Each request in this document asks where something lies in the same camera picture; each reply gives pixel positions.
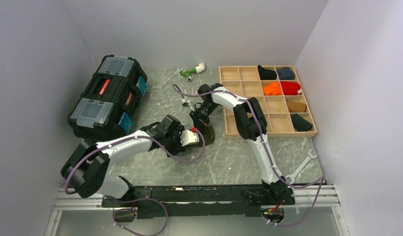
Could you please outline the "olive green underwear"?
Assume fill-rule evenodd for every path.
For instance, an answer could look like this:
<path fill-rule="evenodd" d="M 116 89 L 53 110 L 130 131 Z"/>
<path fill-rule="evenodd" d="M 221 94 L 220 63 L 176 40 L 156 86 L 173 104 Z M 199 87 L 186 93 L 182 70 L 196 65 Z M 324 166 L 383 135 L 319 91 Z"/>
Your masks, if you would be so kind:
<path fill-rule="evenodd" d="M 197 128 L 197 130 L 200 131 L 201 134 L 203 135 L 205 146 L 211 144 L 215 140 L 215 131 L 212 126 L 205 126 L 205 127 Z M 199 142 L 197 142 L 195 144 L 190 144 L 189 146 L 190 147 L 202 147 L 203 146 L 202 139 L 200 138 Z"/>

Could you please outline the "wooden compartment tray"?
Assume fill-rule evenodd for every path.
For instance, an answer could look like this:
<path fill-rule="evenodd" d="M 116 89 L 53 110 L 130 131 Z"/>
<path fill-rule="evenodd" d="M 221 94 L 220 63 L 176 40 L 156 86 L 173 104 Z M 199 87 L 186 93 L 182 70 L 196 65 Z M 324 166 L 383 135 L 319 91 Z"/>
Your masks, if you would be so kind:
<path fill-rule="evenodd" d="M 292 65 L 262 65 L 266 69 L 274 70 L 277 73 L 278 68 L 289 67 L 295 73 L 294 80 L 280 80 L 278 73 L 276 80 L 260 80 L 257 66 L 221 66 L 219 67 L 219 82 L 231 92 L 246 98 L 257 98 L 264 116 L 267 120 L 267 134 L 272 138 L 294 138 L 294 137 L 313 137 L 317 134 L 317 127 L 311 114 L 311 110 L 305 97 L 303 87 Z M 297 82 L 301 85 L 302 93 L 300 95 L 265 96 L 263 87 L 273 82 L 281 81 Z M 307 132 L 299 132 L 294 129 L 291 114 L 287 108 L 287 100 L 302 102 L 307 105 L 305 113 L 297 113 L 307 121 L 313 124 L 313 128 Z"/>

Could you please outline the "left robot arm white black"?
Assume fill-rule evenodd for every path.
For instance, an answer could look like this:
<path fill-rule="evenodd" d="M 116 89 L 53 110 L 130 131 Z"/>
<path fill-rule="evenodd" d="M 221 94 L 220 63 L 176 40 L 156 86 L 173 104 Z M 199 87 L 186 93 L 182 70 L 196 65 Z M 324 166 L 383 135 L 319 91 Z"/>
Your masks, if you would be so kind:
<path fill-rule="evenodd" d="M 172 115 L 114 140 L 82 140 L 61 169 L 64 191 L 82 198 L 95 193 L 108 194 L 126 207 L 134 200 L 132 185 L 124 177 L 109 176 L 108 169 L 113 164 L 158 148 L 175 158 L 186 146 L 198 141 L 197 132 L 185 129 Z"/>

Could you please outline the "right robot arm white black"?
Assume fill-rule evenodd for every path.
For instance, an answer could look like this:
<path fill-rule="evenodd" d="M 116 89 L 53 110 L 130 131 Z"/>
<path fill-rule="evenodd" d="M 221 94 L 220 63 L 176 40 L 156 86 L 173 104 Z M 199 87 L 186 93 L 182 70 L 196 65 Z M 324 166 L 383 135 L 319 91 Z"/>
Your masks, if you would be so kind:
<path fill-rule="evenodd" d="M 251 147 L 259 165 L 264 188 L 263 198 L 271 205 L 294 205 L 293 190 L 286 185 L 285 177 L 272 155 L 267 136 L 267 120 L 257 98 L 240 97 L 226 90 L 220 83 L 201 85 L 197 95 L 203 102 L 189 114 L 194 127 L 204 137 L 214 138 L 214 129 L 209 125 L 210 115 L 218 106 L 232 110 L 237 131 Z"/>

